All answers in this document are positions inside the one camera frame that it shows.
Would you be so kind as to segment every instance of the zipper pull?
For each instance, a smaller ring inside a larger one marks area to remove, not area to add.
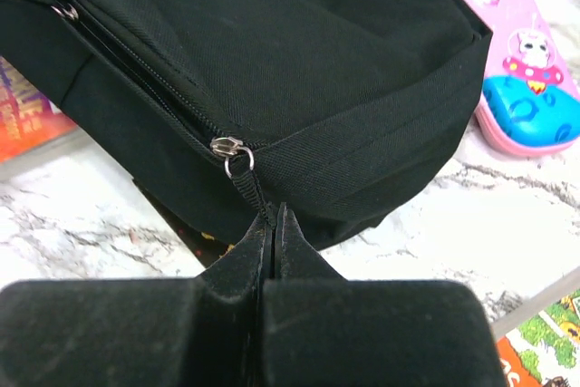
[[[52,5],[51,8],[55,11],[61,18],[69,20],[71,22],[77,22],[79,20],[79,13],[72,5]]]
[[[224,161],[224,169],[226,170],[226,175],[232,179],[232,173],[229,170],[229,160],[235,158],[235,156],[239,155],[240,152],[245,152],[247,156],[250,158],[249,163],[249,170],[254,170],[254,153],[251,149],[244,146],[244,142],[241,140],[237,140],[236,138],[214,138],[209,147],[213,151],[216,156],[225,159]]]
[[[244,142],[236,138],[214,138],[209,144],[211,151],[220,158],[224,159],[224,170],[226,175],[234,183],[237,191],[244,199],[262,216],[266,223],[274,228],[274,215],[270,204],[264,198],[264,191],[260,187],[260,182],[254,172],[255,160],[254,153],[244,145]],[[249,162],[246,169],[239,174],[232,174],[230,161],[242,154],[246,154]]]

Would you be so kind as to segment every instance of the zipper pull ring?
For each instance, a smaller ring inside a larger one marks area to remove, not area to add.
[[[255,166],[254,153],[251,149],[244,146],[244,142],[237,140],[236,138],[214,138],[209,147],[216,156],[224,158],[224,170],[229,179],[234,177],[229,169],[229,160],[239,155],[240,151],[245,152],[250,159],[249,170],[253,171]]]
[[[237,191],[252,208],[260,213],[266,223],[271,228],[274,228],[275,219],[271,205],[266,201],[264,192],[260,187],[260,182],[254,172],[255,160],[252,150],[246,147],[241,140],[231,137],[214,138],[209,144],[209,147],[216,156],[225,160],[224,169],[226,175],[232,180]],[[229,168],[229,162],[231,159],[239,156],[240,153],[245,153],[249,157],[249,165],[240,174],[233,175]]]

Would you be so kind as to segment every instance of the zipper track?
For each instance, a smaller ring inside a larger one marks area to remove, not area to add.
[[[94,46],[95,50],[103,54],[109,53],[112,55],[114,57],[113,63],[122,71],[127,73],[131,79],[137,82],[141,89],[146,91],[146,93],[163,109],[163,111],[165,111],[173,120],[178,122],[195,140],[202,142],[203,145],[209,149],[209,143],[215,137],[231,136],[209,120],[190,101],[178,92],[175,87],[168,83],[147,62],[131,50],[127,44],[121,41],[117,35],[95,19],[79,1],[55,1],[62,6],[73,6],[79,13],[79,18],[71,21],[71,24],[75,25],[77,31]],[[152,83],[157,85],[157,90],[151,85]],[[186,110],[193,119],[191,117],[179,116],[175,109],[173,109],[176,104],[180,109]],[[253,150],[265,145],[264,143],[251,141],[244,141],[244,143]]]

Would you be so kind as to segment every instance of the orange book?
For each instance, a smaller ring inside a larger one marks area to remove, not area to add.
[[[0,57],[0,163],[61,137],[75,127]]]
[[[508,387],[580,387],[580,289],[498,342]]]

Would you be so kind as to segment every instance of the cartoon character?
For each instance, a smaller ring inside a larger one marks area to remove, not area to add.
[[[572,296],[568,295],[560,299],[561,306],[563,306],[566,310],[575,310],[574,303],[572,301]]]
[[[557,376],[546,382],[542,387],[570,387],[570,384],[564,377]]]
[[[580,344],[580,326],[572,322],[563,322],[560,324],[560,328],[562,328],[562,331],[564,331],[573,342]]]
[[[547,39],[540,32],[522,31],[517,34],[522,61],[530,67],[547,68],[550,52]]]
[[[518,56],[509,56],[503,66],[511,75],[526,81],[529,89],[540,95],[548,85],[559,85],[564,75],[553,65],[556,54],[550,50],[548,38],[534,29],[517,32]]]

